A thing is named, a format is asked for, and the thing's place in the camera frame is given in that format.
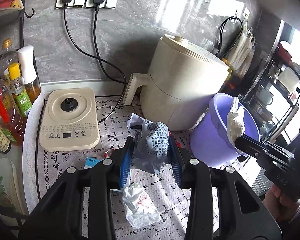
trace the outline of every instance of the yellow bottle cap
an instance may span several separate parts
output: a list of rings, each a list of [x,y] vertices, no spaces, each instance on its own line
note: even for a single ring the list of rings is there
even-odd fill
[[[2,42],[2,49],[6,49],[12,45],[11,38],[7,38]]]
[[[14,80],[21,75],[18,63],[13,63],[9,66],[9,75],[11,80]]]

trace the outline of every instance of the human hand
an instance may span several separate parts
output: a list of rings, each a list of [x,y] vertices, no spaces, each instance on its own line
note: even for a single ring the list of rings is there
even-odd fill
[[[281,190],[273,184],[267,191],[263,204],[280,224],[293,218],[300,206],[300,199],[294,202],[286,195],[282,195]]]

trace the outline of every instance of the trash bin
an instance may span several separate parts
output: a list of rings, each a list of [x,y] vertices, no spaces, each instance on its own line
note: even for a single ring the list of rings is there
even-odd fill
[[[209,103],[209,110],[204,120],[198,124],[190,138],[190,146],[194,156],[209,167],[235,159],[237,152],[227,137],[227,115],[232,105],[233,97],[224,93],[216,94]],[[244,107],[245,134],[260,141],[256,122]]]

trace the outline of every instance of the crumpled white wrapper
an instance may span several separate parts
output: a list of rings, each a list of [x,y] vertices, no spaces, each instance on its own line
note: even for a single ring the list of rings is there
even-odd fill
[[[244,108],[243,106],[239,106],[239,99],[236,97],[232,101],[232,105],[230,108],[230,112],[227,115],[227,136],[229,139],[229,142],[232,144],[234,148],[234,141],[241,137],[244,134]],[[239,154],[242,154],[243,152],[237,149],[237,152]]]
[[[126,187],[122,195],[126,219],[134,229],[149,226],[161,220],[157,208],[145,189],[134,182]]]

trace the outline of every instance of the black hook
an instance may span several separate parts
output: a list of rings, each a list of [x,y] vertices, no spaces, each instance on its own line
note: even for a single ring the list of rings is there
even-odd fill
[[[21,0],[22,4],[23,4],[23,9],[21,10],[19,16],[20,17],[23,17],[23,14],[26,15],[27,18],[31,18],[33,15],[34,15],[34,8],[32,7],[31,10],[32,10],[32,14],[29,16],[27,13],[26,13],[26,2],[25,0]]]

